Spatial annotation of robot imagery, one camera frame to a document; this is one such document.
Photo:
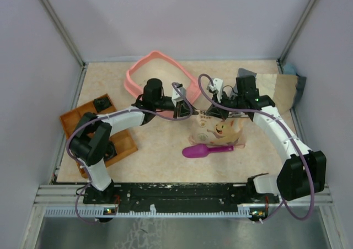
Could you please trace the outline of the grey beige folded cloth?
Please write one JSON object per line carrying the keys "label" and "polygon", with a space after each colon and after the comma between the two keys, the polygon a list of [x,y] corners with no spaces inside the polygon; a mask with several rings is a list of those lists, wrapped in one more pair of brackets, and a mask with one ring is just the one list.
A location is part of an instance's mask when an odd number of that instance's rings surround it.
{"label": "grey beige folded cloth", "polygon": [[244,68],[238,76],[253,75],[260,95],[268,95],[276,104],[279,113],[289,112],[301,100],[306,86],[306,77],[292,74],[254,73]]}

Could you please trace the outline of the beige cat litter bag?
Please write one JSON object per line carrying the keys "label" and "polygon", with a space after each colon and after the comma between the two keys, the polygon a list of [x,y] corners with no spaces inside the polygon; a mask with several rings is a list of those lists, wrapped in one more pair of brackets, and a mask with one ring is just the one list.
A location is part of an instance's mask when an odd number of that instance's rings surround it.
{"label": "beige cat litter bag", "polygon": [[191,145],[245,147],[246,137],[243,128],[247,117],[232,116],[223,120],[207,115],[205,111],[198,111],[198,114],[193,115],[191,119],[191,133],[188,137]]}

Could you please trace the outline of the pink litter box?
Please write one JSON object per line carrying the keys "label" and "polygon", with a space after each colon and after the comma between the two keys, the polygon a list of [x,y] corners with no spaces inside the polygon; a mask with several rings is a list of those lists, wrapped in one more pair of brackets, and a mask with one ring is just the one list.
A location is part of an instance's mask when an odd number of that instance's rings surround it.
{"label": "pink litter box", "polygon": [[126,72],[124,88],[133,97],[143,93],[147,81],[152,78],[161,80],[166,96],[172,96],[172,83],[180,83],[186,89],[186,98],[193,104],[201,94],[197,79],[176,60],[159,51],[152,51],[138,60]]}

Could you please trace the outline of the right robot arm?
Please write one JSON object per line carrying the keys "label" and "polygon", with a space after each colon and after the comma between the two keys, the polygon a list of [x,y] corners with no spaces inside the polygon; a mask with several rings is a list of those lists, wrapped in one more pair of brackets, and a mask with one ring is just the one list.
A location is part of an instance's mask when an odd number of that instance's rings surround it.
{"label": "right robot arm", "polygon": [[267,135],[282,161],[278,175],[249,178],[247,198],[257,203],[266,194],[279,194],[284,200],[292,201],[323,191],[327,164],[324,153],[313,151],[295,135],[273,100],[260,95],[253,75],[236,77],[236,88],[235,94],[228,96],[223,91],[223,80],[210,78],[207,90],[212,94],[211,108],[219,111],[223,118],[230,112],[248,115]]}

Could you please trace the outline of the blue cloth in corner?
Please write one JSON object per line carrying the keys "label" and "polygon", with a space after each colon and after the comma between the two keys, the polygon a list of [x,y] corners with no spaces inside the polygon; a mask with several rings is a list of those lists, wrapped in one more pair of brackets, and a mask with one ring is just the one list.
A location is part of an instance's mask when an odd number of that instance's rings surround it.
{"label": "blue cloth in corner", "polygon": [[298,76],[296,67],[292,63],[286,63],[282,66],[282,73],[285,75],[295,75]]}

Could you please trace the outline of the black part front tray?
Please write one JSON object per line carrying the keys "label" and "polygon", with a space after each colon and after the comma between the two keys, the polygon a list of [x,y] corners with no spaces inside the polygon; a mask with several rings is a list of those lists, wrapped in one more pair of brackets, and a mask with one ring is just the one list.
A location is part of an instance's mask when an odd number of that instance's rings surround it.
{"label": "black part front tray", "polygon": [[115,146],[112,141],[108,141],[107,149],[104,154],[103,160],[106,162],[106,161],[109,161],[110,159],[114,158],[115,156],[117,156]]}

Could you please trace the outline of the purple plastic scoop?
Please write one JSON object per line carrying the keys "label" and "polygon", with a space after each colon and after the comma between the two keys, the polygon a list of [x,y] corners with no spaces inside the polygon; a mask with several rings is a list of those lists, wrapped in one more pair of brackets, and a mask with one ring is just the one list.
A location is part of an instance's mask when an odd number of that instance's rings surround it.
{"label": "purple plastic scoop", "polygon": [[223,153],[234,151],[234,146],[208,147],[205,144],[193,145],[182,150],[182,155],[186,158],[204,158],[212,153]]}

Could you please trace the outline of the orange compartment tray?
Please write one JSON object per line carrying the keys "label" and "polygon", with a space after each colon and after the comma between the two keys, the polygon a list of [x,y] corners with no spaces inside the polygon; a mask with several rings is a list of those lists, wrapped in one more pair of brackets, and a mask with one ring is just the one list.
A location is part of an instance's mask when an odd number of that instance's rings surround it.
{"label": "orange compartment tray", "polygon": [[[69,138],[70,135],[73,133],[79,120],[81,119],[81,117],[83,117],[86,112],[92,112],[94,114],[106,114],[113,113],[116,111],[116,108],[110,96],[108,94],[104,94],[102,96],[105,95],[109,97],[112,106],[100,113],[96,112],[93,105],[93,100],[91,100],[60,116],[60,122],[67,138]],[[127,129],[112,135],[110,137],[110,141],[112,141],[115,146],[117,156],[110,159],[109,161],[104,162],[105,166],[107,167],[114,165],[115,163],[121,161],[123,158],[126,158],[129,155],[138,151],[137,145],[133,140],[131,133]],[[85,171],[80,168],[80,164],[75,164],[74,161],[67,155],[67,153],[64,153],[60,167],[57,169],[57,181],[84,182],[87,179],[88,176],[86,175]]]}

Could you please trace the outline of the black part in tray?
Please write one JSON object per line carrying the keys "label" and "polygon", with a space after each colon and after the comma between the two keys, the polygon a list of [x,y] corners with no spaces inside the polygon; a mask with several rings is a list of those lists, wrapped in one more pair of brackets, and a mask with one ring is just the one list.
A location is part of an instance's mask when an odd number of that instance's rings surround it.
{"label": "black part in tray", "polygon": [[100,113],[112,106],[112,103],[107,95],[93,100],[93,105],[97,113]]}

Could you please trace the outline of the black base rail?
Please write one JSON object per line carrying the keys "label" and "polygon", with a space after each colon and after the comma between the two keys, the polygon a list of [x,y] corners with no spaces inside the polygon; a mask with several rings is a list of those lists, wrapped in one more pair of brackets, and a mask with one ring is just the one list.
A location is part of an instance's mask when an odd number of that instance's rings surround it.
{"label": "black base rail", "polygon": [[100,192],[85,190],[84,204],[112,204],[120,213],[228,213],[241,204],[275,204],[273,194],[250,195],[245,183],[115,183]]}

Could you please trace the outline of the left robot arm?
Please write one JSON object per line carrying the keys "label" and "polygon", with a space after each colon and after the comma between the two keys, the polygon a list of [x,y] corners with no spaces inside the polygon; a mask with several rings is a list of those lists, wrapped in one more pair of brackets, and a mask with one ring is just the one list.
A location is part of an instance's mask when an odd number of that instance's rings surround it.
{"label": "left robot arm", "polygon": [[155,116],[170,121],[183,121],[195,112],[186,98],[182,84],[172,83],[172,96],[165,96],[160,79],[147,80],[143,93],[128,108],[96,115],[85,113],[66,144],[68,155],[83,166],[95,196],[103,203],[111,202],[115,190],[104,164],[110,137],[129,128],[148,124]]}

